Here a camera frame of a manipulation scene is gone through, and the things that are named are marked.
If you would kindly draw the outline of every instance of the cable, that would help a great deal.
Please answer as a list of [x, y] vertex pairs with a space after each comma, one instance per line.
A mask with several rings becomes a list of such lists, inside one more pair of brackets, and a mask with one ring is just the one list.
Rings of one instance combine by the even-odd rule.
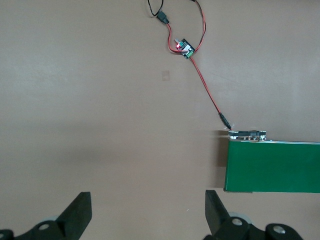
[[195, 0], [194, 2], [198, 5], [198, 8], [199, 8], [201, 16], [202, 16], [202, 37], [200, 39], [198, 47], [194, 50], [194, 53], [196, 53], [204, 41], [205, 33], [207, 31], [207, 24], [206, 24], [205, 13], [201, 8], [200, 3], [197, 0]]
[[163, 5], [164, 5], [164, 0], [162, 0], [161, 6], [160, 6], [159, 10], [156, 12], [156, 14], [154, 14], [154, 12], [152, 11], [152, 7], [151, 7], [151, 4], [150, 4], [150, 0], [148, 0], [148, 4], [149, 4], [149, 8], [150, 8], [150, 11], [151, 11], [152, 16], [155, 17], [155, 16], [158, 15], [159, 11], [161, 11], [161, 9], [162, 9], [162, 7], [163, 7]]
[[225, 116], [222, 114], [222, 112], [220, 111], [220, 109], [219, 109], [216, 101], [215, 101], [214, 98], [212, 97], [212, 95], [211, 95], [211, 93], [210, 93], [210, 90], [209, 90], [209, 88], [208, 88], [208, 86], [207, 86], [207, 83], [206, 83], [204, 77], [202, 76], [202, 73], [200, 72], [200, 70], [199, 70], [199, 68], [198, 68], [198, 66], [197, 66], [197, 64], [196, 64], [196, 62], [195, 62], [195, 60], [194, 60], [194, 58], [193, 58], [192, 56], [190, 57], [190, 60], [191, 60], [191, 62], [193, 63], [193, 65], [194, 65], [197, 73], [199, 74], [199, 77], [200, 77], [200, 79], [201, 79], [201, 81], [202, 81], [202, 83], [203, 83], [203, 86], [204, 86], [206, 92], [208, 93], [208, 95], [209, 95], [209, 97], [210, 97], [210, 99], [211, 99], [211, 101], [212, 101], [212, 103], [213, 103], [216, 111], [218, 112], [218, 114], [219, 114], [219, 116], [220, 116], [220, 118], [221, 118], [221, 121], [223, 122], [223, 124], [224, 124], [228, 129], [232, 130], [232, 127], [231, 127], [230, 123], [229, 123], [228, 120], [225, 118]]
[[174, 50], [172, 47], [171, 47], [171, 34], [172, 34], [172, 29], [171, 29], [171, 26], [169, 24], [166, 24], [167, 28], [169, 29], [169, 36], [168, 36], [168, 48], [170, 49], [171, 52], [175, 53], [175, 54], [181, 54], [183, 53], [184, 51], [180, 51], [180, 50]]
[[[197, 0], [192, 0], [192, 1], [197, 4], [197, 6], [198, 6], [198, 8], [199, 8], [199, 10], [200, 10], [201, 16], [202, 16], [202, 36], [201, 36], [201, 39], [200, 39], [200, 42], [199, 42], [198, 47], [194, 50], [194, 53], [193, 53], [193, 54], [195, 54], [195, 53], [199, 50], [199, 48], [201, 47], [201, 45], [202, 45], [202, 43], [203, 43], [203, 41], [204, 41], [205, 33], [206, 33], [206, 30], [207, 30], [207, 24], [206, 24], [206, 17], [205, 17], [204, 11], [202, 10], [199, 2], [198, 2]], [[172, 29], [171, 29], [171, 26], [169, 25], [169, 20], [168, 20], [166, 14], [165, 14], [164, 12], [162, 12], [162, 7], [163, 7], [163, 4], [164, 4], [164, 0], [162, 0], [161, 7], [159, 8], [159, 10], [157, 11], [156, 14], [154, 14], [154, 12], [152, 11], [152, 8], [151, 8], [151, 5], [150, 5], [150, 0], [148, 0], [148, 4], [149, 4], [149, 7], [150, 7], [151, 14], [152, 14], [153, 16], [157, 16], [157, 18], [158, 18], [162, 23], [164, 23], [164, 24], [166, 25], [166, 27], [168, 28], [168, 30], [169, 30], [169, 36], [168, 36], [168, 41], [167, 41], [169, 50], [170, 50], [171, 52], [173, 52], [174, 54], [180, 54], [180, 55], [183, 54], [183, 53], [185, 53], [185, 52], [188, 53], [189, 51], [175, 50], [175, 49], [173, 49], [173, 48], [171, 47]], [[201, 81], [202, 81], [202, 83], [203, 83], [203, 86], [204, 86], [206, 92], [208, 93], [208, 95], [209, 95], [209, 97], [210, 97], [210, 99], [211, 99], [211, 101], [212, 101], [212, 103], [213, 103], [216, 111], [218, 112], [218, 115], [219, 115], [221, 121], [223, 122], [223, 124], [224, 124], [228, 129], [232, 130], [232, 127], [231, 127], [230, 123], [227, 121], [227, 119], [225, 118], [225, 116], [222, 114], [222, 112], [220, 111], [220, 109], [219, 109], [216, 101], [215, 101], [214, 98], [212, 97], [212, 95], [211, 95], [211, 93], [210, 93], [210, 90], [209, 90], [209, 88], [208, 88], [208, 86], [207, 86], [207, 83], [206, 83], [206, 81], [205, 81], [202, 73], [200, 72], [200, 70], [199, 70], [199, 68], [198, 68], [195, 60], [193, 59], [192, 56], [190, 56], [189, 58], [190, 58], [191, 62], [193, 63], [193, 65], [194, 65], [197, 73], [199, 74], [199, 77], [200, 77], [200, 79], [201, 79]]]
[[198, 68], [198, 66], [197, 66], [197, 64], [196, 64], [196, 62], [195, 62], [195, 60], [194, 60], [194, 58], [193, 58], [192, 56], [190, 57], [190, 60], [191, 60], [191, 62], [193, 63], [196, 71], [198, 72], [198, 74], [199, 74], [199, 76], [200, 76], [200, 79], [201, 79], [201, 81], [202, 81], [202, 83], [203, 83], [203, 85], [204, 85], [204, 88], [205, 88], [206, 92], [208, 93], [208, 95], [209, 95], [209, 97], [210, 97], [210, 99], [211, 99], [211, 101], [212, 101], [215, 109], [217, 110], [218, 114], [221, 113], [221, 111], [220, 111], [220, 109], [219, 109], [216, 101], [214, 100], [214, 98], [212, 97], [212, 95], [211, 95], [211, 93], [210, 93], [210, 90], [209, 90], [209, 88], [208, 88], [208, 86], [207, 86], [207, 83], [206, 83], [204, 77], [202, 76], [202, 74], [201, 74], [201, 72], [200, 72], [200, 70], [199, 70], [199, 68]]

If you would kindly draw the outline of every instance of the screw hole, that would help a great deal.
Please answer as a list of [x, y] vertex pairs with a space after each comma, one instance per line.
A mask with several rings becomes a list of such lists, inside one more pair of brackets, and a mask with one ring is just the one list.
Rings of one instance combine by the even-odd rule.
[[286, 230], [282, 226], [274, 226], [273, 230], [278, 234], [285, 234]]
[[243, 223], [242, 223], [242, 221], [240, 220], [240, 219], [238, 219], [238, 218], [234, 218], [233, 220], [232, 220], [232, 223], [234, 224], [234, 225], [236, 225], [236, 226], [241, 226]]
[[38, 229], [42, 231], [42, 230], [46, 230], [47, 228], [49, 228], [49, 224], [45, 223], [45, 224], [42, 224]]

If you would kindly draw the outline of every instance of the black connector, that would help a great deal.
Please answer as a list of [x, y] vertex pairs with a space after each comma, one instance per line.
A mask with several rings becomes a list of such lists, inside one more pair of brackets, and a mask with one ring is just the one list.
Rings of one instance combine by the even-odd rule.
[[163, 11], [159, 11], [158, 15], [156, 16], [157, 19], [160, 20], [160, 22], [164, 24], [168, 24], [169, 20], [167, 18], [167, 15]]
[[219, 112], [219, 116], [221, 118], [221, 121], [223, 122], [223, 124], [230, 130], [232, 130], [232, 127], [230, 126], [230, 123], [228, 122], [228, 120], [225, 118], [225, 116], [222, 114], [222, 112]]

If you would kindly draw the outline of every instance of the small circuit board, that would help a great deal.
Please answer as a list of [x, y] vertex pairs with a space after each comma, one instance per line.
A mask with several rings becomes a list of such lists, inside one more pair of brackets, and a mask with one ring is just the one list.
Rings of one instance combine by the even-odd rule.
[[265, 141], [267, 131], [229, 131], [229, 138], [233, 140]]
[[182, 39], [181, 41], [176, 41], [176, 49], [179, 51], [182, 51], [182, 55], [185, 57], [185, 59], [189, 59], [194, 53], [195, 49], [190, 45], [190, 43], [187, 42], [187, 40]]

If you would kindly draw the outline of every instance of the red wire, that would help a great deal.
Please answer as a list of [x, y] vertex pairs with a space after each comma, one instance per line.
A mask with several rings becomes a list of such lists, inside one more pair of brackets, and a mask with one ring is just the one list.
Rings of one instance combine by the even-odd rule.
[[167, 28], [169, 29], [169, 36], [168, 36], [168, 48], [170, 49], [171, 52], [175, 53], [175, 54], [181, 54], [183, 53], [183, 51], [180, 50], [174, 50], [171, 48], [170, 42], [171, 42], [171, 34], [172, 34], [172, 30], [171, 30], [171, 26], [169, 24], [166, 24]]
[[207, 86], [207, 83], [206, 83], [204, 77], [202, 76], [202, 74], [201, 74], [201, 72], [200, 72], [200, 70], [199, 70], [199, 68], [198, 68], [198, 66], [197, 66], [197, 64], [196, 64], [196, 62], [195, 62], [195, 60], [193, 59], [192, 56], [190, 57], [190, 60], [191, 60], [191, 62], [193, 63], [196, 71], [198, 72], [198, 74], [199, 74], [199, 76], [200, 76], [200, 79], [201, 79], [201, 81], [202, 81], [202, 83], [203, 83], [203, 86], [204, 86], [206, 92], [208, 93], [208, 95], [209, 95], [209, 97], [210, 97], [210, 99], [211, 99], [211, 101], [212, 101], [215, 109], [217, 110], [218, 114], [220, 114], [221, 111], [220, 111], [220, 109], [219, 109], [216, 101], [215, 101], [214, 98], [212, 97], [212, 95], [211, 95], [211, 93], [210, 93], [210, 90], [209, 90], [209, 88], [208, 88], [208, 86]]
[[205, 36], [205, 33], [206, 33], [206, 28], [207, 28], [207, 25], [206, 25], [206, 17], [205, 17], [205, 13], [204, 11], [202, 10], [199, 2], [196, 0], [195, 3], [198, 5], [199, 7], [199, 10], [201, 12], [201, 16], [202, 16], [202, 37], [201, 37], [201, 40], [200, 40], [200, 43], [198, 45], [198, 47], [194, 50], [194, 53], [196, 53], [198, 51], [198, 49], [200, 48], [200, 46], [202, 45], [203, 41], [204, 41], [204, 36]]

